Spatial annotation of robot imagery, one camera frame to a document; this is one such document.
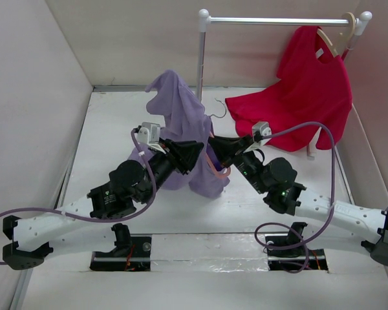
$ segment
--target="white wall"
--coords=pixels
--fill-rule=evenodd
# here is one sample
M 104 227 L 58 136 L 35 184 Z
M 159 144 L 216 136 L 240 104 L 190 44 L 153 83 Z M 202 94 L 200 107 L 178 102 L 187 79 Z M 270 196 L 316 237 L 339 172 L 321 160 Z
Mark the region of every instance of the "white wall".
M 93 85 L 146 85 L 168 68 L 194 85 L 201 8 L 212 16 L 339 18 L 360 0 L 46 1 Z M 204 84 L 272 84 L 281 51 L 295 29 L 210 26 Z
M 91 91 L 44 0 L 0 0 L 0 211 L 54 205 Z M 0 266 L 0 309 L 18 276 Z
M 361 0 L 356 11 L 364 10 L 370 10 L 373 18 L 347 61 L 360 120 L 352 111 L 340 154 L 356 202 L 385 209 L 388 206 L 388 0 Z

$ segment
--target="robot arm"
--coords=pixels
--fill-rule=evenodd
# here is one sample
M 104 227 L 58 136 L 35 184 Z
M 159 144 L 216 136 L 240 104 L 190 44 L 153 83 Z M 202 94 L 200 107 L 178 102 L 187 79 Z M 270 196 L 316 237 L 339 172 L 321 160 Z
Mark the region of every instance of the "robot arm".
M 143 123 L 135 130 L 137 140 L 155 151 L 148 161 L 154 180 L 149 177 L 146 167 L 135 160 L 127 160 L 109 173 L 106 184 L 56 209 L 56 214 L 45 213 L 27 219 L 16 216 L 4 218 L 3 232 L 12 243 L 3 247 L 3 260 L 15 270 L 23 270 L 42 264 L 47 256 L 86 251 L 89 244 L 92 244 L 92 249 L 88 249 L 90 251 L 112 251 L 117 256 L 129 251 L 129 230 L 116 219 L 128 220 L 140 214 L 141 211 L 138 211 L 130 215 L 136 211 L 133 202 L 150 202 L 153 196 L 152 182 L 159 189 L 172 172 L 188 174 L 204 147 L 203 143 L 196 141 L 162 140 L 159 130 L 160 125 L 152 123 Z M 107 232 L 89 230 L 84 239 L 83 229 L 95 226 L 95 223 L 101 225 L 99 228 L 108 225 Z
M 330 198 L 307 189 L 296 183 L 297 172 L 284 158 L 276 158 L 264 165 L 253 152 L 244 150 L 246 141 L 259 141 L 262 136 L 255 131 L 253 137 L 239 139 L 214 137 L 209 139 L 217 158 L 223 167 L 235 165 L 250 185 L 259 193 L 267 193 L 263 201 L 279 214 L 289 214 L 302 218 L 310 218 L 325 222 L 329 217 Z M 313 249 L 328 248 L 355 251 L 369 254 L 382 265 L 388 266 L 388 208 L 368 209 L 343 201 L 333 203 L 334 214 L 331 228 L 338 227 L 332 234 L 328 229 L 320 237 L 308 242 Z M 292 228 L 301 233 L 304 239 L 312 236 L 317 227 L 307 227 L 307 223 L 294 223 Z M 274 246 L 285 246 L 299 243 L 294 234 L 281 240 Z M 283 250 L 269 250 L 278 257 L 289 257 L 290 253 Z

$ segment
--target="white rack pole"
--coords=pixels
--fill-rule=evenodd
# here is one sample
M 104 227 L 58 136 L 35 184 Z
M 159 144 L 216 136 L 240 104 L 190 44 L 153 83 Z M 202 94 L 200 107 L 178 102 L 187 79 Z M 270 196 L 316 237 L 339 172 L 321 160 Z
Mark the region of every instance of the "white rack pole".
M 212 17 L 210 13 L 202 9 L 199 12 L 200 23 L 200 46 L 199 46 L 199 62 L 197 67 L 197 88 L 196 96 L 201 101 L 202 97 L 202 78 L 204 71 L 204 51 L 206 48 L 206 32 L 208 24 L 239 24 L 239 25 L 289 25 L 289 26 L 348 26 L 349 22 L 346 19 L 309 19 L 309 18 L 243 18 L 243 17 Z M 353 49 L 355 42 L 365 30 L 367 23 L 371 20 L 372 14 L 364 12 L 356 21 L 356 29 L 354 36 L 350 41 L 349 47 L 344 52 L 343 59 L 347 57 L 350 50 Z

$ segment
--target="white platform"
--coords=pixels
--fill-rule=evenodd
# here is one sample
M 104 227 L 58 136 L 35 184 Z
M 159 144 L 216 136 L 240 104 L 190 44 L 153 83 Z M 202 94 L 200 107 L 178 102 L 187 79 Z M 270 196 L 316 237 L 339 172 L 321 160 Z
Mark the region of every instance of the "white platform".
M 222 115 L 224 101 L 257 91 L 253 88 L 206 88 L 207 114 Z M 108 181 L 108 173 L 127 159 L 132 128 L 143 121 L 164 124 L 145 110 L 154 92 L 93 93 L 81 134 L 65 203 Z M 213 118 L 215 133 L 236 136 L 230 115 Z M 285 157 L 298 171 L 297 181 L 330 194 L 330 152 L 309 160 L 306 150 L 286 153 L 265 147 L 266 160 Z M 348 201 L 337 166 L 336 196 Z M 271 211 L 248 182 L 232 170 L 231 183 L 220 198 L 209 200 L 191 192 L 160 191 L 152 207 L 128 221 L 132 233 L 250 233 L 263 222 L 291 224 L 299 218 Z M 327 251 L 330 273 L 188 272 L 150 273 L 88 271 L 90 253 L 62 256 L 35 268 L 23 309 L 388 309 L 388 279 L 382 266 L 365 255 Z

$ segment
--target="red shirt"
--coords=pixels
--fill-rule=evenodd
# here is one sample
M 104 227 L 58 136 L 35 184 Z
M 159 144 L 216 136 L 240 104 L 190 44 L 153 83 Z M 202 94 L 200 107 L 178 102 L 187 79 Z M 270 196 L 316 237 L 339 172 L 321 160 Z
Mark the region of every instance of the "red shirt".
M 258 121 L 268 121 L 273 133 L 318 121 L 329 128 L 335 143 L 342 138 L 352 108 L 349 79 L 341 57 L 332 56 L 317 31 L 316 26 L 302 26 L 295 31 L 277 71 L 281 80 L 275 85 L 254 94 L 226 98 L 238 135 L 251 134 Z M 323 55 L 317 59 L 320 48 Z M 294 152 L 308 145 L 317 131 L 315 126 L 305 127 L 271 139 L 268 144 Z M 331 148 L 324 130 L 316 147 Z

